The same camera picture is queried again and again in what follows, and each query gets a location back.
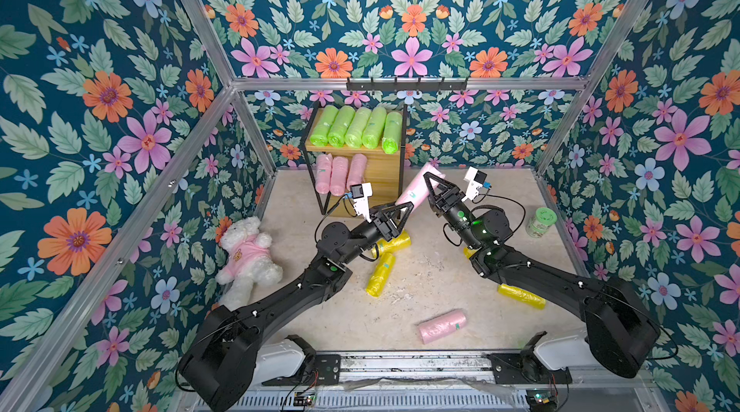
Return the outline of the black wall hook rail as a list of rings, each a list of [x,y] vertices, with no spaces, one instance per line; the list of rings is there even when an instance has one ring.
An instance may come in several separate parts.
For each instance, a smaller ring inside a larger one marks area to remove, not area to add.
[[[348,91],[379,91],[383,93],[397,91],[420,91],[436,93],[441,91],[461,91],[468,88],[468,79],[430,79],[430,78],[392,78],[392,79],[347,79]]]

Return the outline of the yellow roll diagonal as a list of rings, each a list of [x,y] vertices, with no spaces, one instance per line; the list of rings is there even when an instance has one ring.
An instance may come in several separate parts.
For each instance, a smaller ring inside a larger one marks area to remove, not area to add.
[[[393,271],[396,262],[396,257],[393,253],[384,253],[377,261],[373,274],[368,280],[365,288],[366,294],[372,296],[372,298],[379,298],[385,286],[389,282],[389,278]]]
[[[477,249],[465,247],[464,248],[464,256],[466,256],[466,259],[470,259],[472,256],[474,256],[477,253]]]

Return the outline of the yellow roll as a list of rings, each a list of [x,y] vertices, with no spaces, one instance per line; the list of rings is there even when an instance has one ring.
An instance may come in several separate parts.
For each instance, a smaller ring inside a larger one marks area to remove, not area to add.
[[[507,298],[512,298],[513,300],[524,303],[538,310],[543,310],[545,309],[545,306],[547,306],[547,301],[541,296],[537,296],[532,292],[528,292],[518,287],[499,284],[497,290],[499,294],[507,296]]]
[[[395,253],[399,250],[409,248],[412,245],[412,239],[408,232],[403,232],[398,237],[390,240],[380,240],[377,244],[378,252],[380,255],[385,253]]]

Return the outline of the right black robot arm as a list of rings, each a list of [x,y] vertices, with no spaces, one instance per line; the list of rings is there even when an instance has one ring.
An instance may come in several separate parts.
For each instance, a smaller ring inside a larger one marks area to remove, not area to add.
[[[585,323],[591,355],[618,377],[636,377],[660,337],[659,324],[631,285],[622,279],[601,281],[538,262],[506,240],[514,235],[499,207],[464,204],[461,189],[433,172],[423,175],[433,212],[443,217],[472,251],[469,261],[481,277],[535,294]]]

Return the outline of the green roll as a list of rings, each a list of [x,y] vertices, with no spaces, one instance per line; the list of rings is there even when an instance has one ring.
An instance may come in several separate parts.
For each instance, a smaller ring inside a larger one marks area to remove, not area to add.
[[[372,111],[368,108],[360,108],[356,111],[345,133],[345,143],[347,146],[352,149],[360,149],[362,147],[362,135],[371,115]]]
[[[331,127],[327,134],[327,140],[330,146],[337,148],[341,148],[344,146],[345,136],[355,118],[355,115],[356,110],[354,107],[351,106],[342,107],[338,111],[335,120],[333,121],[333,123],[331,123]]]
[[[362,146],[366,149],[376,149],[383,135],[387,119],[387,110],[384,107],[375,107],[370,113],[367,124],[362,132]]]

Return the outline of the yellow roll right diagonal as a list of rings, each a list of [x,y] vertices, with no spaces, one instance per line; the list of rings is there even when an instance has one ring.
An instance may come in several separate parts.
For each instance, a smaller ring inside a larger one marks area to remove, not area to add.
[[[464,256],[466,256],[466,259],[470,259],[472,256],[474,256],[477,253],[477,249],[465,247],[464,248]]]

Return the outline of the yellow roll far right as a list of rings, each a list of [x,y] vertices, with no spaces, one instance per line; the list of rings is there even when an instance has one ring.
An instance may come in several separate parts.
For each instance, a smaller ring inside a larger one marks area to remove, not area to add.
[[[545,306],[547,306],[547,301],[541,296],[537,296],[532,292],[528,292],[518,287],[499,284],[497,290],[499,294],[507,296],[507,298],[512,298],[513,300],[524,303],[538,310],[543,310],[545,309]]]

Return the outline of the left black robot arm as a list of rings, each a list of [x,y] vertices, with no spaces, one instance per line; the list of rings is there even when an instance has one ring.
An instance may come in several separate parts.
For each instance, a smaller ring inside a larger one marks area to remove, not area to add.
[[[261,300],[236,310],[212,311],[183,354],[177,373],[213,411],[227,411],[248,390],[258,352],[287,323],[339,293],[352,276],[348,265],[379,240],[401,235],[414,204],[388,203],[370,209],[354,229],[332,222],[322,231],[304,272]]]

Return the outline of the aluminium front rail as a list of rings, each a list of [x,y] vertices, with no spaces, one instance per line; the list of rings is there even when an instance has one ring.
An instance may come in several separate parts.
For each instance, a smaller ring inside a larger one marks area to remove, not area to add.
[[[352,382],[385,381],[393,383],[483,383],[502,386],[553,386],[572,388],[637,389],[655,387],[651,374],[639,371],[636,377],[622,378],[599,365],[568,367],[572,384],[497,384],[491,361],[492,352],[519,350],[396,350],[396,351],[320,351],[341,356],[338,386]]]

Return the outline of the yellow roll diagonal middle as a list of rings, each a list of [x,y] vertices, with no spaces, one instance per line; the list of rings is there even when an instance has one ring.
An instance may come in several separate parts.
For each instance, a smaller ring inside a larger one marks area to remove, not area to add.
[[[389,282],[389,278],[393,271],[396,262],[396,257],[393,253],[384,253],[377,261],[373,274],[368,280],[365,288],[366,294],[372,296],[372,298],[379,298],[385,286]]]

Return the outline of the pink roll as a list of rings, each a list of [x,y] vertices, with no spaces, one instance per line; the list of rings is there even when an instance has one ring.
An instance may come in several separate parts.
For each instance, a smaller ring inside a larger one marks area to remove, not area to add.
[[[422,169],[414,176],[412,182],[406,187],[406,190],[402,192],[399,198],[396,200],[396,205],[402,205],[405,203],[412,203],[414,209],[419,207],[429,196],[430,190],[427,187],[424,175],[431,173],[437,178],[444,179],[446,175],[440,172],[431,163],[423,165]]]
[[[468,325],[468,318],[463,310],[456,309],[417,326],[418,334],[424,344],[441,340]]]
[[[340,197],[347,192],[347,177],[350,162],[347,158],[337,156],[331,162],[330,192],[333,196]]]
[[[315,190],[320,195],[331,191],[331,171],[333,170],[333,155],[322,153],[316,158]]]
[[[363,155],[362,153],[355,154],[352,157],[346,180],[347,190],[350,190],[352,186],[361,185],[363,183],[367,163],[368,159],[366,155]]]

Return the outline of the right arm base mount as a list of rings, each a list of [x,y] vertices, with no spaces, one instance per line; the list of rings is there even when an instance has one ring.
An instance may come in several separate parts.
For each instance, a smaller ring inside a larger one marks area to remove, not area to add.
[[[518,352],[492,352],[486,355],[491,361],[491,370],[497,384],[572,384],[568,368],[550,370],[537,356],[534,348],[537,342],[547,335],[546,331],[536,333]]]

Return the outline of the wooden three-tier shelf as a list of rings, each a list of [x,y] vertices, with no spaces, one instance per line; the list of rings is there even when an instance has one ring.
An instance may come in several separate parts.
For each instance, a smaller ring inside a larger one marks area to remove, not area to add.
[[[324,107],[320,105],[315,105],[313,107],[314,113],[308,122],[306,130],[304,130],[304,134],[299,145],[302,156],[304,157],[304,160],[308,165],[310,182],[313,186],[314,194],[317,199],[320,212],[323,214],[327,213],[330,210],[331,205],[340,200],[340,197],[333,196],[331,192],[326,195],[320,195],[315,190],[316,158],[322,153],[331,154],[333,155],[333,158],[337,156],[345,157],[349,160],[349,162],[352,161],[352,157],[355,154],[362,153],[363,155],[366,155],[368,163],[366,171],[364,173],[363,182],[370,183],[373,190],[373,195],[369,199],[369,204],[371,206],[377,206],[380,204],[395,201],[397,197],[400,196],[404,188],[404,146],[406,140],[405,131],[407,119],[406,111],[401,111],[400,109],[388,109],[384,107],[387,110],[387,113],[390,113],[391,111],[399,111],[399,113],[402,113],[403,115],[403,132],[401,136],[401,145],[399,147],[399,151],[393,155],[387,155],[382,148],[382,138],[379,146],[373,150],[366,149],[363,146],[360,149],[352,149],[347,146],[346,143],[341,148],[333,147],[329,144],[326,147],[316,147],[311,144],[309,141],[310,132],[315,123],[315,120],[321,113],[322,109],[324,109]]]

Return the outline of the green roll diagonal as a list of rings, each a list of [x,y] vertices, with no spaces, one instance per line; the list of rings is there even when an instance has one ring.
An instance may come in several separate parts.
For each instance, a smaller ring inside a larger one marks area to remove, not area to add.
[[[393,155],[399,151],[403,129],[403,115],[399,111],[391,111],[385,119],[383,128],[382,148],[387,155]]]
[[[311,144],[316,147],[326,147],[329,144],[329,131],[333,123],[335,123],[338,113],[339,110],[334,106],[327,105],[322,109],[309,135]]]

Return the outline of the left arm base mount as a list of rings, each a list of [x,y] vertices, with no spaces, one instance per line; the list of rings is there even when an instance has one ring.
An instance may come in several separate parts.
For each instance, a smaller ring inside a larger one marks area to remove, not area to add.
[[[252,387],[337,385],[341,356],[321,354],[298,335],[289,335],[279,343],[263,346],[257,355]]]

